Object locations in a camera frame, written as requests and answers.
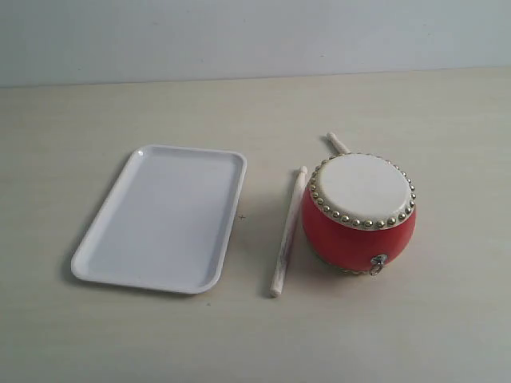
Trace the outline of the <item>smudged wooden drumstick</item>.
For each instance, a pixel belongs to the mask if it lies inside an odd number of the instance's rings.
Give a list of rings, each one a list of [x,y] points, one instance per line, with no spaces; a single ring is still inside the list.
[[[297,171],[295,184],[291,194],[291,201],[288,208],[287,218],[284,224],[283,236],[281,239],[279,252],[276,257],[275,270],[271,279],[269,293],[272,298],[278,298],[283,292],[283,286],[286,278],[291,245],[295,234],[296,224],[299,218],[300,204],[307,184],[308,170],[302,166]]]

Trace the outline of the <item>small red drum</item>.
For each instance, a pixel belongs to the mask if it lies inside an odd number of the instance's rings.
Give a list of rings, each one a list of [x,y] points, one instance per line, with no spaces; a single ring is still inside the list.
[[[323,160],[307,182],[302,225],[320,259],[352,274],[379,274],[416,225],[411,180],[388,160],[347,153]]]

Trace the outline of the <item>white rectangular plastic tray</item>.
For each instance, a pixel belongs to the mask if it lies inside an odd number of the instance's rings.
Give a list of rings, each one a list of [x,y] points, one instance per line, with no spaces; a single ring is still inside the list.
[[[225,150],[136,149],[71,259],[84,282],[202,294],[219,281],[247,169]]]

